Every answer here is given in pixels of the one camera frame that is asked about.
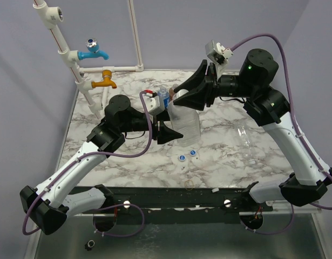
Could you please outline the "plain white bottle cap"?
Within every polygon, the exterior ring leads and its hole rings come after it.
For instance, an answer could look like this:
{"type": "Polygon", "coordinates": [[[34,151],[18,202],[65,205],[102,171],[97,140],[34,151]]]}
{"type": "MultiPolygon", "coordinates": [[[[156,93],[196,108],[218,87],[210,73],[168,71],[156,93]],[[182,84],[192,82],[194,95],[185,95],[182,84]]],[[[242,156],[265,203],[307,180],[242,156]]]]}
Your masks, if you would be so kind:
{"type": "Polygon", "coordinates": [[[176,93],[176,97],[180,98],[183,95],[185,95],[186,93],[188,93],[188,91],[186,89],[182,89],[182,90],[180,90],[179,92],[176,93]]]}

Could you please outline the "orange label clear bottle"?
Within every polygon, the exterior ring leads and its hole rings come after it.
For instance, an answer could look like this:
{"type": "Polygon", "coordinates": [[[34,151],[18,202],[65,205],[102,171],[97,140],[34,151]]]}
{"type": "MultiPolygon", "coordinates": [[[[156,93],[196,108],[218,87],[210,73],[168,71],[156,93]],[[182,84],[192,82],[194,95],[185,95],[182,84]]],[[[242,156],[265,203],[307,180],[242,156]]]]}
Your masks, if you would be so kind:
{"type": "Polygon", "coordinates": [[[173,129],[183,137],[177,142],[181,147],[193,146],[201,138],[200,120],[196,110],[177,106],[171,101],[167,108],[173,129]]]}

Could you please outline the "blue label water bottle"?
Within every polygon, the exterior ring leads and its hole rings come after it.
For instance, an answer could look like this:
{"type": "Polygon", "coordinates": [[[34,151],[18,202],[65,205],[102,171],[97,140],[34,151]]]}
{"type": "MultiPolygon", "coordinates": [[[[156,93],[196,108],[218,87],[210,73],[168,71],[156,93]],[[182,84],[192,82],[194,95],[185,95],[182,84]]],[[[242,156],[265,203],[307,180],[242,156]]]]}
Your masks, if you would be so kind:
{"type": "Polygon", "coordinates": [[[168,104],[170,102],[170,94],[168,92],[168,89],[166,89],[166,87],[164,87],[164,86],[161,86],[158,91],[158,96],[162,100],[164,107],[167,108],[168,104]]]}

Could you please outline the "clear plastic bottle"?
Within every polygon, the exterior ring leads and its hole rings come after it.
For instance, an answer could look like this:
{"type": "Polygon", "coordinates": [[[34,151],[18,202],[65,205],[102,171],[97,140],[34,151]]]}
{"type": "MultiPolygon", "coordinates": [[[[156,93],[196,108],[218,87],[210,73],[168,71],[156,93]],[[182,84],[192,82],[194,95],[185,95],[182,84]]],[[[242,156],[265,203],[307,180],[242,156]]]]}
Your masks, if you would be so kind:
{"type": "Polygon", "coordinates": [[[238,124],[236,131],[239,136],[239,142],[242,157],[248,165],[255,165],[254,144],[250,139],[248,127],[245,124],[238,124]]]}

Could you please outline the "golden energy drink bottle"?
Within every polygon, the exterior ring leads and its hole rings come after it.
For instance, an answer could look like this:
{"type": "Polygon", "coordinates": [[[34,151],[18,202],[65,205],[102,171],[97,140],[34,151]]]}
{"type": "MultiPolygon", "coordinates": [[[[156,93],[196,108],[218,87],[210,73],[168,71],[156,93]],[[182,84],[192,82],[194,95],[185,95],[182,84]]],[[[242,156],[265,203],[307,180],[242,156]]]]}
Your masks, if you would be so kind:
{"type": "Polygon", "coordinates": [[[173,99],[173,96],[174,96],[174,90],[178,87],[178,84],[173,84],[173,86],[169,89],[169,95],[170,95],[170,100],[173,99]]]}

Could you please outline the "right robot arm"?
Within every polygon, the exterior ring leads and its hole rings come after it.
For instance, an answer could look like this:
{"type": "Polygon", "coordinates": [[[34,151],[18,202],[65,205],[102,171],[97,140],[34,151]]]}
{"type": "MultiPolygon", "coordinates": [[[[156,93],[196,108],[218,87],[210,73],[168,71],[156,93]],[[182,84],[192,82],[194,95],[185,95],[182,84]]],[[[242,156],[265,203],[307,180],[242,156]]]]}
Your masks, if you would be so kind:
{"type": "Polygon", "coordinates": [[[174,90],[174,104],[198,111],[210,107],[215,98],[245,98],[243,109],[276,142],[291,165],[289,178],[248,186],[242,207],[252,212],[266,201],[286,200],[302,207],[313,205],[332,183],[332,167],[316,164],[316,154],[297,123],[292,122],[290,103],[271,87],[279,68],[273,56],[263,49],[252,49],[237,76],[216,73],[213,63],[203,60],[200,67],[174,90]]]}

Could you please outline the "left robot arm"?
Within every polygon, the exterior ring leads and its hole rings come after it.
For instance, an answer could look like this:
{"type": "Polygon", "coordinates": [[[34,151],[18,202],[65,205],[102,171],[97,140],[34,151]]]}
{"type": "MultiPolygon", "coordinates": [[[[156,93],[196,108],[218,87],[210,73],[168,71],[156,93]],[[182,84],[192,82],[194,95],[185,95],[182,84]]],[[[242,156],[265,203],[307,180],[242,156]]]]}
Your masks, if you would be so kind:
{"type": "Polygon", "coordinates": [[[116,150],[125,143],[125,134],[129,132],[147,132],[146,147],[137,154],[120,155],[121,158],[137,158],[145,154],[153,140],[159,145],[175,139],[183,134],[168,128],[164,121],[150,115],[144,95],[139,94],[143,111],[139,112],[131,106],[128,96],[118,94],[109,100],[104,109],[105,116],[87,136],[77,153],[52,176],[36,187],[25,186],[19,193],[22,207],[26,213],[22,225],[24,235],[32,235],[27,231],[28,220],[32,220],[37,230],[45,235],[56,232],[70,216],[89,210],[107,213],[112,209],[113,194],[103,185],[97,185],[77,194],[71,194],[74,187],[97,165],[111,156],[118,157],[116,150]]]}

